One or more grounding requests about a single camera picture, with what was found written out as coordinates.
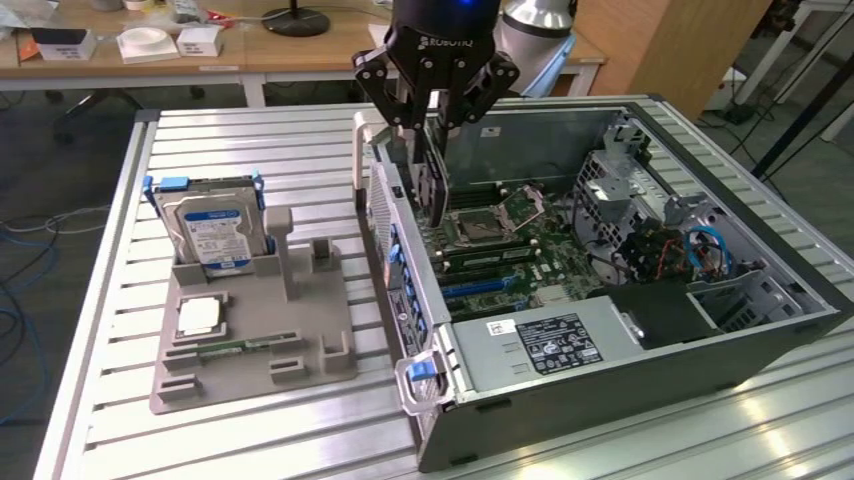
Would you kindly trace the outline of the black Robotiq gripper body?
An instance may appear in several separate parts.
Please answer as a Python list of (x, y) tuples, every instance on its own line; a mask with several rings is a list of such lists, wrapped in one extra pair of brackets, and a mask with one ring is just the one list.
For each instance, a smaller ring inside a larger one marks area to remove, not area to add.
[(449, 89), (462, 75), (466, 94), (501, 93), (495, 56), (498, 1), (395, 1), (384, 38), (404, 91)]

